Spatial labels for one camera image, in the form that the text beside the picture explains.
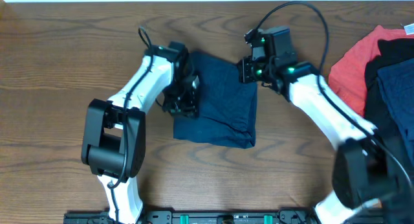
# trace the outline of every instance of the blue cloth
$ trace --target blue cloth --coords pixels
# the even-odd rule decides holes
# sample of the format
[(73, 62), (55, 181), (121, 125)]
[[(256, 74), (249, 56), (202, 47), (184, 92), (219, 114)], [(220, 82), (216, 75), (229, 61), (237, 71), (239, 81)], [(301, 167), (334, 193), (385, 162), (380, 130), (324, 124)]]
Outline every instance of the blue cloth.
[(414, 162), (414, 58), (379, 69), (377, 82)]
[(190, 56), (200, 79), (199, 117), (176, 117), (174, 138), (243, 149), (253, 147), (257, 84), (241, 84), (234, 64), (201, 52)]

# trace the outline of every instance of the wooden table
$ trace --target wooden table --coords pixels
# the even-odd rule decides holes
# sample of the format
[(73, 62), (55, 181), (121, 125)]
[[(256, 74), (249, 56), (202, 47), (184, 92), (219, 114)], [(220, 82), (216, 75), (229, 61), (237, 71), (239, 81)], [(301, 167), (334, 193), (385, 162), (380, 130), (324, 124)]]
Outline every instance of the wooden table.
[[(0, 220), (61, 223), (68, 210), (108, 206), (80, 161), (85, 111), (115, 94), (139, 67), (144, 45), (171, 40), (237, 62), (243, 34), (280, 3), (60, 3), (6, 5), (0, 20)], [(377, 25), (413, 21), (409, 2), (319, 2), (331, 31), (326, 73)], [(264, 27), (289, 25), (300, 57), (319, 63), (324, 35), (304, 7)], [(315, 124), (259, 88), (257, 144), (239, 150), (174, 140), (173, 119), (153, 106), (139, 173), (146, 204), (176, 210), (310, 206), (330, 190), (334, 152)]]

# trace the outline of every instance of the cloth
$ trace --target cloth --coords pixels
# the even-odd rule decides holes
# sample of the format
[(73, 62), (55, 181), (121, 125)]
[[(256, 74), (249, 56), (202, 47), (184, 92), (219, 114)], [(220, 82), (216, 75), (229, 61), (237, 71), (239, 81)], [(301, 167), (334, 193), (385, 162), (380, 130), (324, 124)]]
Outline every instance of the cloth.
[(190, 54), (200, 79), (198, 119), (175, 118), (174, 138), (218, 146), (256, 143), (257, 84), (242, 84), (234, 64), (201, 52)]
[(377, 80), (382, 100), (397, 123), (414, 164), (414, 59), (378, 70)]
[(380, 55), (378, 40), (412, 38), (404, 30), (389, 30), (377, 26), (364, 39), (356, 43), (343, 58), (332, 66), (329, 74), (329, 87), (358, 115), (364, 115), (367, 89), (365, 67), (368, 62)]
[[(414, 39), (395, 39), (392, 41), (378, 41), (381, 56), (377, 56), (367, 64), (365, 82), (367, 86), (367, 101), (365, 105), (365, 119), (371, 121), (378, 128), (377, 134), (384, 141), (385, 147), (402, 163), (411, 180), (414, 178), (414, 167), (408, 157), (404, 140), (380, 93), (377, 81), (377, 71), (383, 67), (409, 60), (414, 55)], [(402, 210), (406, 206), (406, 198), (410, 194), (400, 194), (391, 200), (382, 203), (387, 223), (410, 223), (404, 215), (398, 215), (393, 210)]]

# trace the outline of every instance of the green strip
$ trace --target green strip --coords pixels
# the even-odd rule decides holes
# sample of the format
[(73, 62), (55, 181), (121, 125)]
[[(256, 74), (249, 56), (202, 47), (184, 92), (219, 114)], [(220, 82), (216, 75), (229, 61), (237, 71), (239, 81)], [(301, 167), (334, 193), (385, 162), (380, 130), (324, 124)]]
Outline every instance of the green strip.
[(181, 215), (180, 224), (190, 224), (190, 217), (188, 215)]
[(265, 224), (273, 224), (273, 216), (265, 215)]

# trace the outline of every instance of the clothing tag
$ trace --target clothing tag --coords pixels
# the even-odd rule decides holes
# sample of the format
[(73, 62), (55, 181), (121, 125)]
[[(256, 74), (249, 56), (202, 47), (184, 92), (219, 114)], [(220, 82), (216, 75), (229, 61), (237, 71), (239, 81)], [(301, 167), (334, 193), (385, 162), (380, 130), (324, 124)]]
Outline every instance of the clothing tag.
[(414, 34), (414, 23), (404, 26), (404, 30), (406, 30), (407, 36), (410, 34)]

